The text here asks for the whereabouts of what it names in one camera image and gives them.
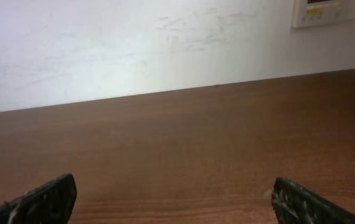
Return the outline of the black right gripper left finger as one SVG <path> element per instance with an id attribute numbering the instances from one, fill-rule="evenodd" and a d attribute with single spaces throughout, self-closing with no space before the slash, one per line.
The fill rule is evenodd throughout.
<path id="1" fill-rule="evenodd" d="M 52 179 L 0 206 L 0 224 L 67 224 L 77 199 L 71 173 Z"/>

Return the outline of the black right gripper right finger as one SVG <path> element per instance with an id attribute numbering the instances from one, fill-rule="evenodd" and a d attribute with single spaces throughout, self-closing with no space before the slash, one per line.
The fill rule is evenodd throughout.
<path id="1" fill-rule="evenodd" d="M 355 214 L 284 177 L 275 180 L 272 207 L 279 224 L 355 224 Z"/>

